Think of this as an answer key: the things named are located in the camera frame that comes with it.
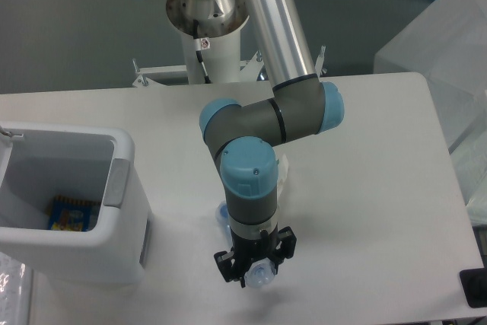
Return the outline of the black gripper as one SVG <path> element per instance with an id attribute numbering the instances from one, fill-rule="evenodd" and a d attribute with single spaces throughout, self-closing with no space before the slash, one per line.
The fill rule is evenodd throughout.
<path id="1" fill-rule="evenodd" d="M 281 230 L 263 230 L 256 240 L 240 237 L 231 229 L 233 250 L 214 254 L 215 263 L 226 282 L 239 282 L 246 287 L 245 273 L 251 264 L 264 258 L 270 259 L 279 272 L 279 266 L 294 256 L 297 238 L 290 226 Z"/>

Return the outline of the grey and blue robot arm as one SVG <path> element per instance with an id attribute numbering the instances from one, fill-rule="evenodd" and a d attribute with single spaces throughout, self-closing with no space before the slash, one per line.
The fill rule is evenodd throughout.
<path id="1" fill-rule="evenodd" d="M 294 255 L 296 237 L 278 226 L 278 162 L 274 148 L 337 127 L 344 117 L 338 88 L 314 68 L 294 0 L 167 0 L 167 16 L 194 45 L 207 84 L 215 80 L 207 51 L 252 20 L 272 83 L 267 100 L 207 104 L 202 138 L 224 187 L 229 251 L 215 254 L 226 282 L 261 287 Z"/>

